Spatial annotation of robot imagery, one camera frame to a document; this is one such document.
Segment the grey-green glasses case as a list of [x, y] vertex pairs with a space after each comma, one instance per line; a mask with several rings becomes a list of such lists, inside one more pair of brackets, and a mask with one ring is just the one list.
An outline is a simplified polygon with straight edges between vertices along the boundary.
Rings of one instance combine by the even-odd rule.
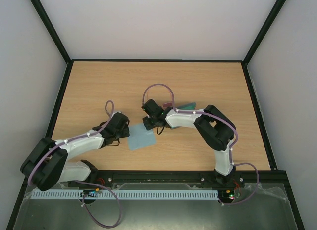
[[176, 111], [171, 109], [165, 119], [172, 129], [180, 127], [195, 128], [194, 121], [199, 117], [195, 108], [195, 102], [176, 107]]

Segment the pink sunglasses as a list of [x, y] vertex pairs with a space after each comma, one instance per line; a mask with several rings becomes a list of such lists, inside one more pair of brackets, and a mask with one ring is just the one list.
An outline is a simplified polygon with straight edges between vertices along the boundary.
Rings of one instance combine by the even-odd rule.
[[171, 102], [168, 102], [168, 103], [165, 103], [163, 105], [164, 108], [168, 108], [168, 107], [173, 107], [172, 103]]

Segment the blue cleaning cloth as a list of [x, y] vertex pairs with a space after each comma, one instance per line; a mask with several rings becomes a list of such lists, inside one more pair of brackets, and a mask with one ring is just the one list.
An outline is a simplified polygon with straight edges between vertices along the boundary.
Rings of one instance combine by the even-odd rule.
[[153, 131], [147, 130], [142, 123], [129, 127], [129, 133], [127, 142], [130, 150], [151, 146], [156, 143]]

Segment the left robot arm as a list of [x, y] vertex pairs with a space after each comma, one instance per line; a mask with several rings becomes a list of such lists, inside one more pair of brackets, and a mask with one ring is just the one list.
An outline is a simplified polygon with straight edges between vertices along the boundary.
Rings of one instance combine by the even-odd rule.
[[84, 181], [92, 172], [92, 166], [86, 161], [69, 160], [129, 137], [128, 125], [129, 118], [116, 112], [106, 122], [82, 135], [60, 140], [45, 137], [23, 162], [20, 171], [28, 179], [28, 185], [34, 185], [41, 191], [49, 190], [60, 182]]

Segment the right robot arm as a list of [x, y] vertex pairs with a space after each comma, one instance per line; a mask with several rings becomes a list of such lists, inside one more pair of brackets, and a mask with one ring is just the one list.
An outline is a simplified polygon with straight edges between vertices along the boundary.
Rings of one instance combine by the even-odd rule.
[[143, 124], [147, 130], [175, 127], [196, 129], [214, 151], [215, 170], [212, 181], [221, 187], [233, 181], [235, 167], [232, 161], [232, 147], [236, 128], [215, 106], [208, 105], [199, 110], [173, 107], [164, 109], [154, 100], [149, 99], [142, 105], [142, 110], [147, 114], [143, 118]]

